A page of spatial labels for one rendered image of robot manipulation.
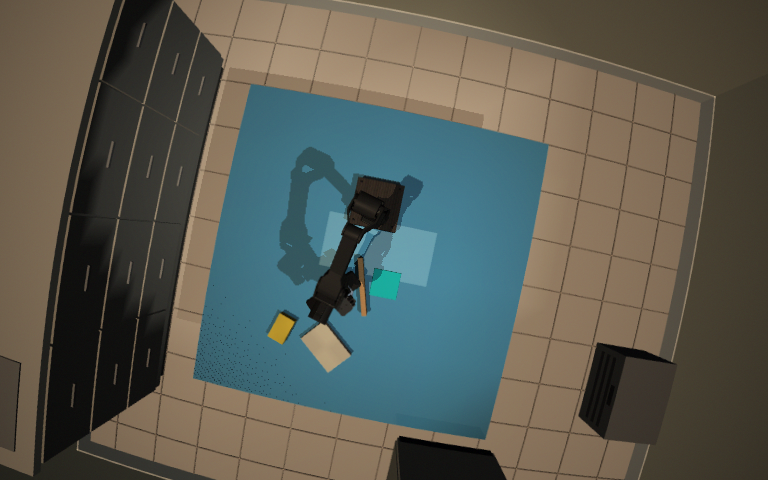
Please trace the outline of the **beige rectangular box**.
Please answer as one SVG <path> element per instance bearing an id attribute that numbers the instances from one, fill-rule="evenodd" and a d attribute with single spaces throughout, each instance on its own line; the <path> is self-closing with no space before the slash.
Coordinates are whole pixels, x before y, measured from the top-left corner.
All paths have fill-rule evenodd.
<path id="1" fill-rule="evenodd" d="M 318 324 L 309 330 L 301 340 L 328 372 L 352 355 L 328 323 L 326 325 Z"/>

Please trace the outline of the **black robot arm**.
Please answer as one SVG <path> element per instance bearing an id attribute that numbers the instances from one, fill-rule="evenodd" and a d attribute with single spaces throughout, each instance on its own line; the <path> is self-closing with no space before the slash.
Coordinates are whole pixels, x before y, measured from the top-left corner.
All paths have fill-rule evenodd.
<path id="1" fill-rule="evenodd" d="M 351 209 L 361 214 L 361 221 L 368 226 L 361 229 L 351 224 Z M 384 201 L 362 190 L 354 195 L 347 207 L 347 223 L 342 230 L 342 238 L 330 269 L 319 278 L 314 291 L 313 297 L 317 300 L 308 315 L 309 318 L 326 325 L 333 308 L 344 316 L 355 306 L 355 299 L 351 295 L 345 296 L 345 272 L 364 234 L 374 228 L 378 229 L 380 225 L 383 226 L 389 219 L 389 214 L 390 209 L 384 206 Z"/>

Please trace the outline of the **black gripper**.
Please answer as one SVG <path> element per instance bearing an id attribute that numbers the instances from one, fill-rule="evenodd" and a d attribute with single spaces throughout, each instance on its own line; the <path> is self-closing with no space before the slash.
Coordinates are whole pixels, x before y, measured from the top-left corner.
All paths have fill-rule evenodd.
<path id="1" fill-rule="evenodd" d="M 360 281 L 359 281 L 359 279 L 356 277 L 356 275 L 354 274 L 354 272 L 353 272 L 353 271 L 349 271 L 349 272 L 348 272 L 348 273 L 346 273 L 345 275 L 346 275 L 346 279 L 347 279 L 347 281 L 346 281 L 346 283 L 345 283 L 345 286 L 344 286 L 344 288 L 346 288 L 346 289 L 345 289 L 345 296 L 346 296 L 346 295 L 349 295 L 349 294 L 351 293 L 351 290 L 352 290 L 352 292 L 353 292 L 353 291 L 355 291 L 357 288 L 359 288 L 359 287 L 361 286 L 361 282 L 360 282 Z M 350 289 L 351 289 L 351 290 L 349 289 L 349 287 L 350 287 Z M 311 298 L 309 298 L 308 300 L 306 300 L 306 304 L 308 305 L 308 307 L 309 307 L 309 309 L 310 309 L 310 310 L 311 310 L 311 309 L 312 309 L 312 307 L 314 306 L 314 304 L 315 304 L 316 300 L 317 300 L 317 299 L 316 299 L 316 298 L 314 298 L 313 296 L 312 296 Z"/>

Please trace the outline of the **orange wooden bar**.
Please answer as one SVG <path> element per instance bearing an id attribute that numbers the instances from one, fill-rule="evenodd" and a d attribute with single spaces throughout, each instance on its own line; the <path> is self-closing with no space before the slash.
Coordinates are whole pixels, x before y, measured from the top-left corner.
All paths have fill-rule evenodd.
<path id="1" fill-rule="evenodd" d="M 366 306 L 366 291 L 365 291 L 365 276 L 364 276 L 364 261 L 363 257 L 358 257 L 358 274 L 359 281 L 361 282 L 360 289 L 360 304 L 361 304 L 361 316 L 367 315 Z"/>

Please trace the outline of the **yellow rectangular block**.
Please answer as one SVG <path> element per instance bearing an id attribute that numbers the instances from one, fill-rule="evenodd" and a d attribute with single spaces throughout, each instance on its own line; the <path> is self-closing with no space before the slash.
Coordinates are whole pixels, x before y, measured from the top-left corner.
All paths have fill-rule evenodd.
<path id="1" fill-rule="evenodd" d="M 296 319 L 290 317 L 289 315 L 280 312 L 277 316 L 276 322 L 268 333 L 268 337 L 280 344 L 283 344 L 286 341 L 286 338 L 288 337 L 296 321 Z"/>

